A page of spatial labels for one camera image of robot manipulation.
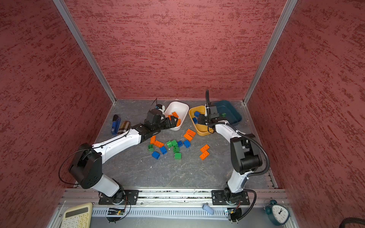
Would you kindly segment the orange lego plate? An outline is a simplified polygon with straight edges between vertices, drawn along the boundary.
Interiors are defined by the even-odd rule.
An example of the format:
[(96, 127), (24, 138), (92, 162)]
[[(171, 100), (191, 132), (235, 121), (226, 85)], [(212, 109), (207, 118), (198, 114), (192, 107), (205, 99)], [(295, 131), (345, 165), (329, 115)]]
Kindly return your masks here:
[(176, 112), (172, 112), (172, 115), (176, 118), (179, 118), (178, 114)]

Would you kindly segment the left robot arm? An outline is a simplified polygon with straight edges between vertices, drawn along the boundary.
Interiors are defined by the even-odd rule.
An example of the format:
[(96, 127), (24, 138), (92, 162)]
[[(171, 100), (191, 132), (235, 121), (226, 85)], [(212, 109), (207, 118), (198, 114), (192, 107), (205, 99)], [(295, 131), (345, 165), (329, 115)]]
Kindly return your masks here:
[(148, 111), (143, 123), (130, 127), (123, 135), (93, 145), (81, 145), (75, 152), (68, 172), (83, 189), (96, 190), (112, 204), (119, 205), (125, 200), (124, 188), (103, 174), (103, 164), (122, 151), (152, 138), (162, 130), (174, 128), (177, 124), (177, 117), (166, 117), (161, 110), (152, 109)]

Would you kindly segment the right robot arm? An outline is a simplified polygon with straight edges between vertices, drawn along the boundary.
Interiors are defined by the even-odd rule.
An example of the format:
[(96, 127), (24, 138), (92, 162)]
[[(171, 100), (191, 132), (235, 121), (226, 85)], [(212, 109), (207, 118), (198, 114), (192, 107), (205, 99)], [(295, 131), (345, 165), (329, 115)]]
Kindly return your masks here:
[(250, 135), (237, 130), (227, 120), (220, 117), (213, 104), (205, 105), (204, 114), (198, 117), (198, 123), (222, 135), (230, 143), (230, 156), (233, 172), (224, 189), (224, 199), (229, 204), (236, 203), (243, 197), (246, 182), (251, 176), (261, 175), (257, 169), (262, 166), (262, 146)]

